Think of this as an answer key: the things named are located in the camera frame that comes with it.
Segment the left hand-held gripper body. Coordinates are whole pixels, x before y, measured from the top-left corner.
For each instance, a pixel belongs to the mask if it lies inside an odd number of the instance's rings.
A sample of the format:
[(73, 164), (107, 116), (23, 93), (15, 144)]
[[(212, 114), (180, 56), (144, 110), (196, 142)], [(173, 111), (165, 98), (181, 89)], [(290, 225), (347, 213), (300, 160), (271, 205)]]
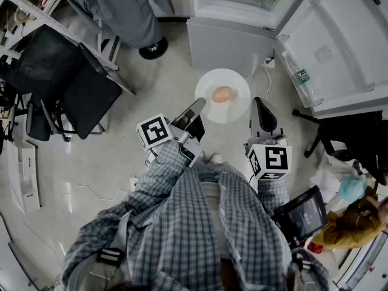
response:
[(178, 121), (167, 123), (163, 114), (140, 122), (136, 126), (136, 132), (145, 151), (151, 152), (154, 148), (165, 144), (167, 141), (177, 143), (178, 151), (189, 160), (192, 167), (202, 153), (202, 148), (194, 131), (189, 131), (193, 120), (184, 115)]

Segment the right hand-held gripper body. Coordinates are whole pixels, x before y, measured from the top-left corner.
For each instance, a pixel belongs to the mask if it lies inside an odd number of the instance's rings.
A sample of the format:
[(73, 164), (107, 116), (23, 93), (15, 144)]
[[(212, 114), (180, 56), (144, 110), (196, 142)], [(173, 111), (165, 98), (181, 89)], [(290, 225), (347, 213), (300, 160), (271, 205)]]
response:
[(244, 143), (248, 180), (280, 180), (292, 169), (292, 147), (284, 134), (263, 134)]

